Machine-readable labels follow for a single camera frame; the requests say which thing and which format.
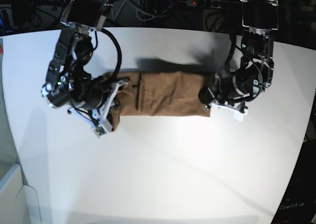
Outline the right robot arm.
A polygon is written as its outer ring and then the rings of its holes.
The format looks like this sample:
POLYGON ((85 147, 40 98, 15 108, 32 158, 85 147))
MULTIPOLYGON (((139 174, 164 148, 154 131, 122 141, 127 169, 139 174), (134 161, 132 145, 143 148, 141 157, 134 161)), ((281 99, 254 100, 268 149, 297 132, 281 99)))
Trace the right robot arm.
POLYGON ((81 116, 96 136, 114 129, 110 110, 119 105, 116 95, 130 82, 118 77, 122 52, 117 39, 103 28, 115 0, 70 0, 61 23, 65 25, 49 63, 41 95, 52 108, 69 105, 67 112, 81 116), (102 32, 117 50, 117 64, 109 76, 93 78, 84 70, 98 43, 92 44, 90 33, 102 32))

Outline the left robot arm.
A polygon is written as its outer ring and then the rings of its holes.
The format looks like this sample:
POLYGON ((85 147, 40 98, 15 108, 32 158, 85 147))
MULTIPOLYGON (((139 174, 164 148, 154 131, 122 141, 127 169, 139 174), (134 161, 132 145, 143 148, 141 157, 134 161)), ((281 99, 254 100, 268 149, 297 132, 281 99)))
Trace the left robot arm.
POLYGON ((272 84, 274 73, 273 31, 278 30, 279 0, 240 0, 243 36, 230 33, 231 47, 224 62, 226 75, 215 74, 198 98, 206 110, 224 108, 245 115, 246 103, 254 101, 272 84))

